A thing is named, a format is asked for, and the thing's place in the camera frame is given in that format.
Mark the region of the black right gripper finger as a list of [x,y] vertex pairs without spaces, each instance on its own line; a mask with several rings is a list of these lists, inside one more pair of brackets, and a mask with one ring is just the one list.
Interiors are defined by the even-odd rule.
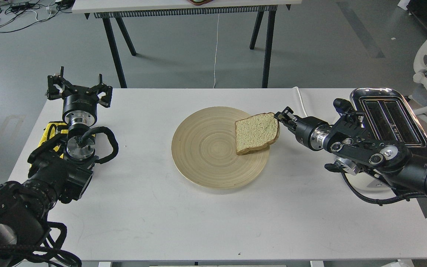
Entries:
[[283,111],[274,114],[274,118],[289,131],[296,131],[302,125],[301,117],[294,114],[293,110],[287,106]]

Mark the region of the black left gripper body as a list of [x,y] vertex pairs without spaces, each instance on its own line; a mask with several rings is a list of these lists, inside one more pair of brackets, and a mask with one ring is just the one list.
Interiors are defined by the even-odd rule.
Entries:
[[64,98],[62,119],[67,125],[94,125],[97,121],[98,98],[74,94]]

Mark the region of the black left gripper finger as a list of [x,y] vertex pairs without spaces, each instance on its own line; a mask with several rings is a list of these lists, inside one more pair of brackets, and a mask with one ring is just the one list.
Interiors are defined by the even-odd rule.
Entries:
[[47,76],[46,98],[50,101],[57,99],[66,99],[77,92],[76,86],[64,78],[64,67],[61,66],[60,72]]
[[113,95],[113,87],[105,84],[102,80],[102,74],[98,75],[99,83],[89,88],[89,95],[97,97],[97,103],[104,108],[110,108]]

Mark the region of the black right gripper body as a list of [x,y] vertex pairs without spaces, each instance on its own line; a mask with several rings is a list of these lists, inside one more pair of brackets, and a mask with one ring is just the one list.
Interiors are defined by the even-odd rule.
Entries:
[[319,151],[324,148],[324,141],[329,135],[329,124],[316,117],[295,117],[297,124],[295,138],[310,150]]

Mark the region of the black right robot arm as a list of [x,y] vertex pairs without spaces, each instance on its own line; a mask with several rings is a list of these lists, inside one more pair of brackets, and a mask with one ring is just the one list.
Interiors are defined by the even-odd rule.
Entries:
[[[427,198],[427,144],[410,149],[406,136],[423,143],[417,122],[401,101],[379,98],[354,108],[350,101],[337,98],[334,108],[339,119],[333,125],[316,117],[299,117],[291,108],[274,117],[292,132],[298,142],[313,151],[335,155],[325,169],[342,174],[345,183],[360,199],[380,206],[415,198]],[[346,174],[365,173],[385,183],[394,197],[372,199],[357,191]]]

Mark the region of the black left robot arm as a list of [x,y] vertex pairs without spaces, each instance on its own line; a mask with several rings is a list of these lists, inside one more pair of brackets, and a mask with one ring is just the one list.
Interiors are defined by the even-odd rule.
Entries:
[[46,138],[31,152],[28,179],[0,184],[0,267],[27,260],[50,267],[81,267],[75,254],[62,249],[63,223],[50,222],[57,202],[78,201],[93,177],[93,167],[114,159],[119,144],[111,129],[99,126],[97,105],[109,108],[113,88],[102,75],[92,87],[73,85],[58,75],[47,77],[48,100],[64,101],[62,120],[47,126]]

